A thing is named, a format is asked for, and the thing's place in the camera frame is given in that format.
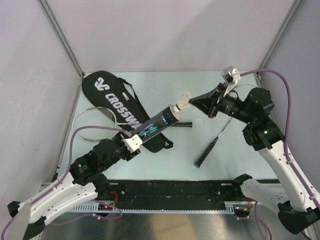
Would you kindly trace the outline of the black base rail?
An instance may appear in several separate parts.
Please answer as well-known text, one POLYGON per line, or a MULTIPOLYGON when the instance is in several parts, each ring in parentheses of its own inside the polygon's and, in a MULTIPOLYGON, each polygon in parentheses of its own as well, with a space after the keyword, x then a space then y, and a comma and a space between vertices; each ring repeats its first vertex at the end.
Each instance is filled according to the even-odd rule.
POLYGON ((233 180, 111 180, 97 200, 129 211, 225 210, 226 202, 253 207, 233 180))

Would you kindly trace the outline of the black racket bag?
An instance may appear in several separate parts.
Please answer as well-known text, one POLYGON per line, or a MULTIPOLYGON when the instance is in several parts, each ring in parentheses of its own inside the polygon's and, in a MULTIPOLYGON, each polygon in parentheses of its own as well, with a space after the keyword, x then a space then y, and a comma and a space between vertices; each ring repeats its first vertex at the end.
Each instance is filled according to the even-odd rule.
MULTIPOLYGON (((132 86, 125 79, 117 77, 107 71, 97 71, 82 81, 82 92, 88 101, 95 107, 108 108, 112 111, 126 107, 139 120, 149 120, 150 117, 142 106, 136 94, 131 95, 125 85, 132 86)), ((152 153, 162 149, 171 149, 174 143, 159 133, 142 144, 152 153)))

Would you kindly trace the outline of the black shuttlecock tube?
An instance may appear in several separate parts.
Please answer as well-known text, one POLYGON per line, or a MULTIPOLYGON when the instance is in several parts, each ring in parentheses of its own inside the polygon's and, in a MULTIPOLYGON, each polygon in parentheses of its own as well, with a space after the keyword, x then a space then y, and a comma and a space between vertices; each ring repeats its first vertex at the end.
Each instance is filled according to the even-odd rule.
POLYGON ((133 130, 132 135, 137 135, 145 143, 166 128, 180 121, 180 111, 181 109, 177 105, 170 105, 133 130))

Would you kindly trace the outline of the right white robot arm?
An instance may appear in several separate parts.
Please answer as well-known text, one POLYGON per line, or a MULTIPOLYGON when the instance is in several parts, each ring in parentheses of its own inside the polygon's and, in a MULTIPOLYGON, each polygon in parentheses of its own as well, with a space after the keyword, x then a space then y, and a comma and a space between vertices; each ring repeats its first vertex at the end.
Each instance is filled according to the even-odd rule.
POLYGON ((235 178, 232 197, 238 201, 251 198, 273 211, 282 225, 297 235, 320 219, 320 193, 312 186, 295 161, 285 136, 270 118, 274 108, 268 90, 252 88, 245 100, 227 94, 220 83, 212 91, 193 97, 189 103, 213 118, 221 112, 246 124, 245 142, 254 148, 271 167, 283 191, 264 186, 247 174, 235 178))

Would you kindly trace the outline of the left aluminium corner post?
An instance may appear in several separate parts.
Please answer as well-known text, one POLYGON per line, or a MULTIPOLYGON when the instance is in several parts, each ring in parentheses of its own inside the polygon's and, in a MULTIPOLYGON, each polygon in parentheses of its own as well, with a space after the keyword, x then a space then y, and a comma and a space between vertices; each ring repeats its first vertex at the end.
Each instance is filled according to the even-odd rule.
POLYGON ((65 51, 68 59, 70 60, 74 70, 76 71, 77 75, 80 77, 80 79, 83 79, 84 72, 79 64, 79 61, 77 60, 71 45, 69 44, 69 41, 66 38, 66 35, 64 34, 52 8, 50 7, 47 0, 37 0, 40 8, 42 9, 45 17, 47 18, 51 28, 53 29, 53 32, 55 33, 58 41, 60 42, 63 50, 65 51))

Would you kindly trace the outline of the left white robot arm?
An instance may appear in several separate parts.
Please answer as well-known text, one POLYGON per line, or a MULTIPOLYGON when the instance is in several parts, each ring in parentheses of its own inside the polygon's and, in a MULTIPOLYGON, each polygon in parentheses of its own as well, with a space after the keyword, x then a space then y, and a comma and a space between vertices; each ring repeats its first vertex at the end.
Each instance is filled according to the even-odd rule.
POLYGON ((104 171, 119 160, 129 161, 140 153, 141 143, 134 139, 104 139, 91 151, 77 158, 69 169, 37 195, 24 202, 12 201, 7 208, 15 220, 30 206, 18 240, 30 240, 47 225, 72 208, 87 201, 107 199, 112 187, 104 171))

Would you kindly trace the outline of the clear plastic tube lid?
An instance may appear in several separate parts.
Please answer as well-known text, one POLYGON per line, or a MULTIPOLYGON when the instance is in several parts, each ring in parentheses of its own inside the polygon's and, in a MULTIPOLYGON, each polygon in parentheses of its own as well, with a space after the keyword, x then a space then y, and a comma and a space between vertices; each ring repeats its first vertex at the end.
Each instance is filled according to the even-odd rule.
POLYGON ((193 120, 195 128, 203 128, 206 125, 206 121, 202 117, 195 117, 193 120))

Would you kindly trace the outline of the right aluminium corner post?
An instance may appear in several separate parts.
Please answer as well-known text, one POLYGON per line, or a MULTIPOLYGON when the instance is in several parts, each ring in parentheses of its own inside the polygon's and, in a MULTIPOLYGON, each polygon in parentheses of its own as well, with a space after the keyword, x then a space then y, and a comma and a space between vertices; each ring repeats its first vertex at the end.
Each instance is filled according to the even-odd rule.
POLYGON ((268 66, 269 62, 271 61, 276 51, 280 47, 288 30, 294 23, 295 18, 298 16, 298 13, 300 12, 301 8, 305 3, 305 0, 294 0, 292 2, 287 14, 284 17, 284 20, 282 21, 269 48, 267 49, 266 54, 264 55, 261 63, 259 64, 258 69, 265 69, 268 66))

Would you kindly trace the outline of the white shuttlecock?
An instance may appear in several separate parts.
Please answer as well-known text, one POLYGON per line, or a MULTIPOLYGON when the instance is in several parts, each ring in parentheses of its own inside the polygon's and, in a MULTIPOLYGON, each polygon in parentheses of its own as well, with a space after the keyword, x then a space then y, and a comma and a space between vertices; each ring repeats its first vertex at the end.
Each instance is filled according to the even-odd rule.
POLYGON ((191 98, 192 98, 191 93, 189 91, 186 91, 183 94, 182 98, 178 101, 178 103, 174 105, 173 107, 174 112, 178 113, 181 110, 192 108, 193 105, 189 103, 191 98))

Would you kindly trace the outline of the aluminium corner post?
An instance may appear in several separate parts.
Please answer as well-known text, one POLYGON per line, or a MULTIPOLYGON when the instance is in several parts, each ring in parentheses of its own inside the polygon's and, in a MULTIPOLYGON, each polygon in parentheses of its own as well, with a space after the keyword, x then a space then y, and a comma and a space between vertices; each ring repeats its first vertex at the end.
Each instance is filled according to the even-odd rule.
POLYGON ((63 50, 65 51, 68 59, 70 60, 74 70, 76 71, 77 75, 80 77, 80 79, 83 79, 84 72, 79 64, 79 61, 77 60, 71 45, 69 44, 69 41, 66 38, 66 35, 64 34, 52 8, 50 7, 47 0, 37 0, 40 8, 42 9, 45 17, 47 18, 51 28, 53 29, 53 32, 55 33, 58 41, 60 42, 63 50))
POLYGON ((267 49, 266 54, 264 55, 261 63, 259 64, 258 69, 265 69, 268 66, 269 62, 271 61, 276 51, 280 47, 288 30, 294 23, 295 18, 298 16, 298 13, 300 12, 301 8, 305 3, 305 0, 294 0, 292 2, 287 14, 284 17, 284 20, 282 21, 269 48, 267 49))

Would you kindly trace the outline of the white badminton racket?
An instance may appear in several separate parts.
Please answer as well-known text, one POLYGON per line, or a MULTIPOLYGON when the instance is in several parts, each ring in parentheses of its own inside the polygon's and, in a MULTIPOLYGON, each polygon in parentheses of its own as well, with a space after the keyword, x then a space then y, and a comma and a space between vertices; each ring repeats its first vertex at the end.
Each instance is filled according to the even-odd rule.
MULTIPOLYGON (((86 141, 97 142, 103 139, 110 139, 116 131, 123 129, 123 132, 133 136, 132 132, 147 120, 139 120, 138 114, 133 114, 126 107, 111 110, 106 107, 91 107, 79 112, 73 119, 72 129, 93 126, 80 130, 76 135, 86 141)), ((192 122, 176 122, 171 127, 191 128, 192 122)))
MULTIPOLYGON (((236 91, 237 88, 242 87, 242 86, 252 86, 255 88, 259 88, 259 86, 257 84, 254 83, 250 83, 250 82, 244 82, 244 83, 240 83, 239 85, 237 85, 233 90, 231 90, 229 93, 235 93, 236 97, 239 98, 239 94, 236 91)), ((200 168, 201 165, 203 164, 203 162, 205 161, 205 159, 208 157, 208 155, 210 154, 210 152, 213 150, 213 148, 215 147, 215 145, 217 144, 221 134, 223 133, 223 131, 228 127, 228 125, 231 123, 232 121, 232 117, 226 122, 226 124, 223 126, 223 128, 220 130, 220 132, 218 133, 218 135, 215 137, 215 139, 213 139, 205 148, 205 150, 201 153, 201 155, 196 159, 196 161, 193 163, 193 165, 196 168, 200 168)))

